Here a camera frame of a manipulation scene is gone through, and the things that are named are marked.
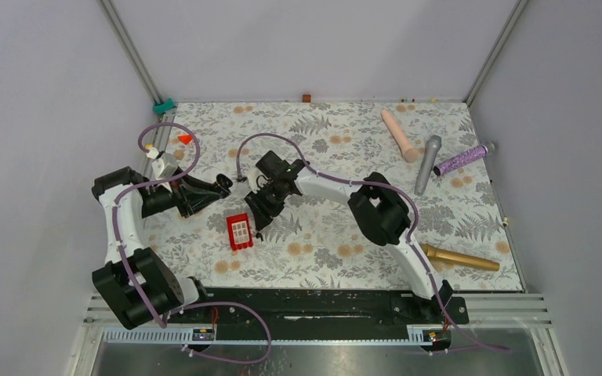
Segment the black earbuds charging case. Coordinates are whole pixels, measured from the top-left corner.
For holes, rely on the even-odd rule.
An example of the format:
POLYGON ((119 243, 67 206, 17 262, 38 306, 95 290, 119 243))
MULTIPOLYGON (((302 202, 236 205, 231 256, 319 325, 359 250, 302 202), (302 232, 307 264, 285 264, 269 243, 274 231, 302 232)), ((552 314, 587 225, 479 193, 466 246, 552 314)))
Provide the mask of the black earbuds charging case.
POLYGON ((224 174, 218 174, 216 176, 216 189, 219 191, 221 197, 228 197, 231 195, 231 187, 234 185, 233 181, 224 174))

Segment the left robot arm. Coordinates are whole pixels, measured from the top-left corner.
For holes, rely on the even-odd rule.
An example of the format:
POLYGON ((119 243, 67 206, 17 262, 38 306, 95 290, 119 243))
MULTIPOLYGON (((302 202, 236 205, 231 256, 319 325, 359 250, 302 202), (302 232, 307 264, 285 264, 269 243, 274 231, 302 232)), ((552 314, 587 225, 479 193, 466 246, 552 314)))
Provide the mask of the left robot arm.
POLYGON ((209 317, 212 302, 196 277, 179 277, 145 241, 146 218, 177 209, 188 218, 230 195, 233 182, 218 174, 213 183, 184 176, 169 186, 149 185, 144 175, 120 168, 94 181, 92 195, 103 207, 107 255, 92 272, 92 283, 129 330, 174 309, 194 322, 209 317))

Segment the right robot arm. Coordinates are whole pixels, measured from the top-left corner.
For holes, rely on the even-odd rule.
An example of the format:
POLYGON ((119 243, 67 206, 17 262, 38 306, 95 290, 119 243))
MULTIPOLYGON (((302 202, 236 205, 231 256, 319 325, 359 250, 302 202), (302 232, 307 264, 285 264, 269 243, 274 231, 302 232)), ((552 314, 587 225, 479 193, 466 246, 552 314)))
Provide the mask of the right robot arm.
POLYGON ((415 238, 419 211, 402 190, 390 185, 378 172, 362 180, 350 180, 320 172, 303 158, 292 163, 273 151, 256 163, 259 177, 249 177, 252 187, 245 196, 258 231, 281 214, 292 196, 311 196, 343 204, 350 209, 362 235, 386 249, 408 278, 419 299, 419 315, 436 323, 449 312, 453 289, 439 277, 415 238))

